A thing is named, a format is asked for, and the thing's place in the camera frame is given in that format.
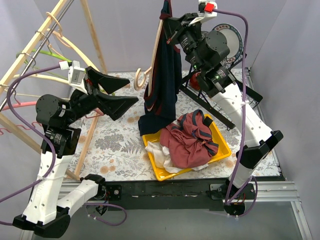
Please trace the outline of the pink hanger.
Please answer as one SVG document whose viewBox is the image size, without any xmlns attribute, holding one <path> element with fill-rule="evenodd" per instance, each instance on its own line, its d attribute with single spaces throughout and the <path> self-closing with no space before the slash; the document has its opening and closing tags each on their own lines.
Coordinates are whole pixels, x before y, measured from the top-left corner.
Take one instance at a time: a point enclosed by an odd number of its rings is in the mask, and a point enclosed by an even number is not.
<svg viewBox="0 0 320 240">
<path fill-rule="evenodd" d="M 35 105 L 36 105 L 36 102 L 35 102 L 35 101 L 20 102 L 20 103 L 15 103 L 15 104 L 13 104 L 13 108 L 14 108 L 14 109 L 15 109 L 15 108 L 24 108 L 24 107 L 30 107 L 30 106 L 35 106 Z M 94 111 L 96 112 L 96 115 L 93 115 L 93 116 L 85 115 L 84 117 L 85 117 L 86 119 L 92 119 L 92 118 L 97 118 L 97 117 L 100 117 L 100 116 L 103 116 L 103 115 L 104 115 L 103 112 L 102 112 L 101 110 L 99 110 L 98 108 L 94 109 Z M 42 126 L 42 124 L 39 123 L 39 122 L 37 122 L 37 121 L 32 122 L 31 125 L 32 125 L 33 128 L 41 127 L 41 126 Z M 25 126 L 25 125 L 23 125 L 23 124 L 17 124 L 16 127 L 21 128 L 21 129 L 26 130 L 26 131 L 30 131 L 30 130 L 31 130 L 30 127 L 27 127 L 27 126 Z M 4 135 L 5 132 L 7 132 L 7 133 L 9 133 L 9 134 L 12 133 L 8 128 L 6 128 L 6 127 L 1 127 L 1 128 L 0 128 L 0 135 L 1 135 L 1 136 Z"/>
</svg>

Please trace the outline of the navy tank top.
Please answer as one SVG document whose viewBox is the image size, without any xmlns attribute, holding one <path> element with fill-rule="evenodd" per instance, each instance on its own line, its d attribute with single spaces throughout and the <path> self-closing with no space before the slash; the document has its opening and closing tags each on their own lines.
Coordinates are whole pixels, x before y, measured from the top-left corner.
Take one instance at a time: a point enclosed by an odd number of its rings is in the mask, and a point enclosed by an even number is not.
<svg viewBox="0 0 320 240">
<path fill-rule="evenodd" d="M 151 91 L 144 92 L 145 114 L 138 120 L 141 136 L 154 134 L 176 119 L 176 102 L 182 81 L 180 50 L 167 44 L 162 29 L 152 72 Z"/>
</svg>

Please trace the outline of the white tank top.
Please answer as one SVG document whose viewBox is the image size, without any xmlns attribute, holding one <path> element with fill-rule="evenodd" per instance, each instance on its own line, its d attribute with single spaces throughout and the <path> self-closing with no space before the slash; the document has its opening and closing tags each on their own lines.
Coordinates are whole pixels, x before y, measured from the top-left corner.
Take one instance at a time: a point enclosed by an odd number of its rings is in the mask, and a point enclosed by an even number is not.
<svg viewBox="0 0 320 240">
<path fill-rule="evenodd" d="M 196 141 L 190 145 L 170 142 L 168 146 L 160 142 L 148 142 L 147 152 L 153 154 L 155 166 L 176 174 L 183 169 L 199 171 L 208 166 L 212 155 L 204 144 Z"/>
</svg>

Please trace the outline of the green hanger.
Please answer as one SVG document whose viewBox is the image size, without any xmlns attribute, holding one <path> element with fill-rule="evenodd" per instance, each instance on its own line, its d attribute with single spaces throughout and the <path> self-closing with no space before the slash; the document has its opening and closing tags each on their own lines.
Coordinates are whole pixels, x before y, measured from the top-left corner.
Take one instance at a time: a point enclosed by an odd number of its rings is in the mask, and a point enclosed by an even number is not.
<svg viewBox="0 0 320 240">
<path fill-rule="evenodd" d="M 36 52 L 36 49 L 32 49 L 31 52 L 32 52 L 32 53 L 35 53 L 35 52 Z M 71 62 L 70 59 L 68 59 L 68 58 L 66 58 L 66 57 L 64 57 L 64 56 L 62 56 L 62 55 L 59 55 L 59 54 L 50 52 L 50 51 L 40 50 L 39 53 L 40 53 L 40 54 L 43 54 L 43 55 L 47 55 L 47 56 L 53 57 L 53 58 L 56 58 L 56 59 L 59 59 L 59 60 L 62 60 L 62 61 Z M 22 54 L 22 52 L 18 52 L 18 53 L 16 54 L 16 58 L 17 58 L 20 54 Z"/>
</svg>

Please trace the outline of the red tank top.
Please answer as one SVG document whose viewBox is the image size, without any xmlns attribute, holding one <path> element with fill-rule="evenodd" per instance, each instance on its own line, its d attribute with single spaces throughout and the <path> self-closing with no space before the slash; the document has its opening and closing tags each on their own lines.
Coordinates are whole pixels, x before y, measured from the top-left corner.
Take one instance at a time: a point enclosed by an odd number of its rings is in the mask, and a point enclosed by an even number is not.
<svg viewBox="0 0 320 240">
<path fill-rule="evenodd" d="M 167 147 L 173 165 L 180 169 L 196 168 L 207 164 L 219 150 L 212 131 L 205 124 L 205 115 L 197 109 L 180 116 L 177 124 L 162 128 L 159 142 Z"/>
</svg>

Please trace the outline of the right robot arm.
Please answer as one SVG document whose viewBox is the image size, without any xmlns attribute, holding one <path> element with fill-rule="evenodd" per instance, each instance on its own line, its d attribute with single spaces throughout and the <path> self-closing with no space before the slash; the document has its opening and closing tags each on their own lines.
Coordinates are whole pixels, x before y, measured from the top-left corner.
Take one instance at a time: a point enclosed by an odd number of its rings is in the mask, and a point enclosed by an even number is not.
<svg viewBox="0 0 320 240">
<path fill-rule="evenodd" d="M 207 96 L 217 103 L 241 131 L 237 162 L 226 186 L 227 195 L 237 199 L 257 165 L 283 139 L 280 130 L 268 127 L 246 103 L 245 90 L 240 90 L 230 71 L 221 61 L 230 53 L 226 36 L 211 30 L 201 34 L 201 23 L 194 22 L 196 13 L 164 20 L 165 38 L 169 45 L 179 44 L 186 61 L 199 73 L 197 82 Z"/>
</svg>

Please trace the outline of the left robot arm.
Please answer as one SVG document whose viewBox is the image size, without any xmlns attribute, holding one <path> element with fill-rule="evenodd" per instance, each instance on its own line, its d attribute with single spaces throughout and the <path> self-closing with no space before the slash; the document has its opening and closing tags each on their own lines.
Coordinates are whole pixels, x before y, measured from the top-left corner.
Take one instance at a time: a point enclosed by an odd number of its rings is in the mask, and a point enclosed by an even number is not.
<svg viewBox="0 0 320 240">
<path fill-rule="evenodd" d="M 43 238 L 60 238 L 71 217 L 88 200 L 107 200 L 110 194 L 104 177 L 89 174 L 67 196 L 59 198 L 81 134 L 72 124 L 97 109 L 117 120 L 138 101 L 134 96 L 114 95 L 130 83 L 129 79 L 103 74 L 91 66 L 81 70 L 69 66 L 68 81 L 74 87 L 69 100 L 45 94 L 36 102 L 36 121 L 43 127 L 39 172 L 26 209 L 12 222 Z"/>
</svg>

